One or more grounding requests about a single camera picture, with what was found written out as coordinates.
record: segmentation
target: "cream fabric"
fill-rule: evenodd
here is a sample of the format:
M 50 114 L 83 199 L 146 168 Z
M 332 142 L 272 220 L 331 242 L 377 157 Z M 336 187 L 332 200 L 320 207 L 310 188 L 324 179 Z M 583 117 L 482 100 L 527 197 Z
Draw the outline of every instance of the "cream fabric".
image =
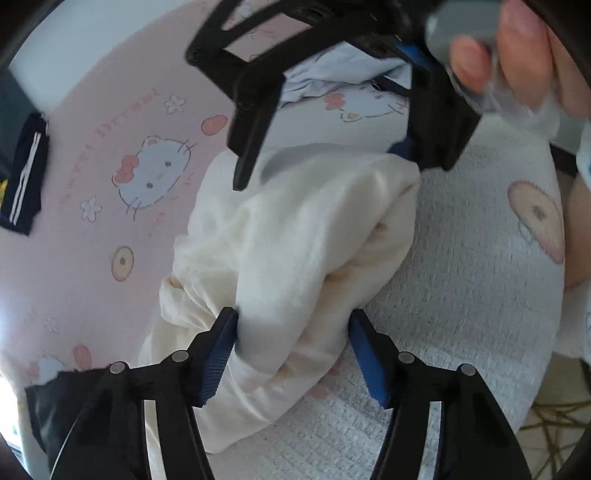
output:
M 273 423 L 333 366 L 351 310 L 410 248 L 419 184 L 417 166 L 396 155 L 312 144 L 262 155 L 239 193 L 235 161 L 222 153 L 207 171 L 142 356 L 158 362 L 222 307 L 239 310 L 218 392 L 196 410 L 211 453 Z

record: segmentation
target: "human hand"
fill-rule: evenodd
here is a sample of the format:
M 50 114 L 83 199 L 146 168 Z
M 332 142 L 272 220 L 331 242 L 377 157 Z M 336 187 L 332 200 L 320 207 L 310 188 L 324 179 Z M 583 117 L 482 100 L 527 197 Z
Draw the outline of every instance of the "human hand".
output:
M 504 0 L 496 47 L 501 70 L 517 101 L 538 109 L 553 88 L 564 111 L 591 117 L 591 89 L 558 37 L 521 0 Z M 491 55 L 474 38 L 462 35 L 451 45 L 457 78 L 482 93 L 492 76 Z

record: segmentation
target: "white textured fabric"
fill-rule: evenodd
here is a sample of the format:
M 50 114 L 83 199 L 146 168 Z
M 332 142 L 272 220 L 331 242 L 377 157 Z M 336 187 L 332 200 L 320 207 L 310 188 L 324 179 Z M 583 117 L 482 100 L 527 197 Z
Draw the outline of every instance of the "white textured fabric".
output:
M 391 80 L 410 88 L 410 70 L 402 59 L 375 59 L 353 45 L 339 43 L 287 70 L 280 101 L 320 97 L 345 83 L 358 85 L 386 72 Z
M 196 410 L 212 453 L 270 425 L 333 366 L 351 311 L 410 248 L 420 178 L 396 155 L 313 144 L 264 154 L 233 192 L 235 163 L 227 151 L 207 171 L 146 345 L 158 362 L 238 309 L 228 368 Z
M 383 151 L 405 126 L 396 112 L 348 123 L 312 99 L 280 110 L 267 144 L 330 141 Z M 524 235 L 507 194 L 525 180 L 560 207 L 548 143 L 486 116 L 452 171 L 421 176 L 411 251 L 365 310 L 379 332 L 428 365 L 475 365 L 516 430 L 550 359 L 564 281 L 563 266 Z M 210 464 L 228 480 L 368 480 L 390 414 L 369 397 L 347 347 L 285 415 L 211 455 Z M 420 480 L 433 478 L 437 421 L 435 414 Z
M 554 350 L 591 363 L 591 278 L 564 292 Z

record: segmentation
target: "hello kitty face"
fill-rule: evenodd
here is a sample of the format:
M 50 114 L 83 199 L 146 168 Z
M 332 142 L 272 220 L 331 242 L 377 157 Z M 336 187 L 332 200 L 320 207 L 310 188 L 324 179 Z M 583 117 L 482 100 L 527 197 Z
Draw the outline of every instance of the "hello kitty face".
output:
M 113 175 L 121 200 L 135 215 L 159 201 L 183 174 L 191 147 L 176 140 L 150 135 L 137 155 L 126 155 Z
M 324 96 L 327 110 L 339 110 L 343 122 L 398 113 L 405 115 L 408 102 L 390 92 L 380 92 L 371 85 L 347 85 Z

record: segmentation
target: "donut print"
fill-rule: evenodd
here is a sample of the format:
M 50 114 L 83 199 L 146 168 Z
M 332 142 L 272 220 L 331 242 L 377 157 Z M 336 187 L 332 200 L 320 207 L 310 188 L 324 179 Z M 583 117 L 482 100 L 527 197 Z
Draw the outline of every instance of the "donut print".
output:
M 216 115 L 207 120 L 204 120 L 201 124 L 201 131 L 208 137 L 217 135 L 228 123 L 228 117 L 225 115 Z
M 556 264 L 564 262 L 564 226 L 554 200 L 530 181 L 518 180 L 507 190 L 509 204 L 540 248 Z
M 111 273 L 118 282 L 127 280 L 134 269 L 134 253 L 129 247 L 119 247 L 113 254 Z
M 92 355 L 86 345 L 77 345 L 72 349 L 72 356 L 80 370 L 90 370 L 92 368 Z

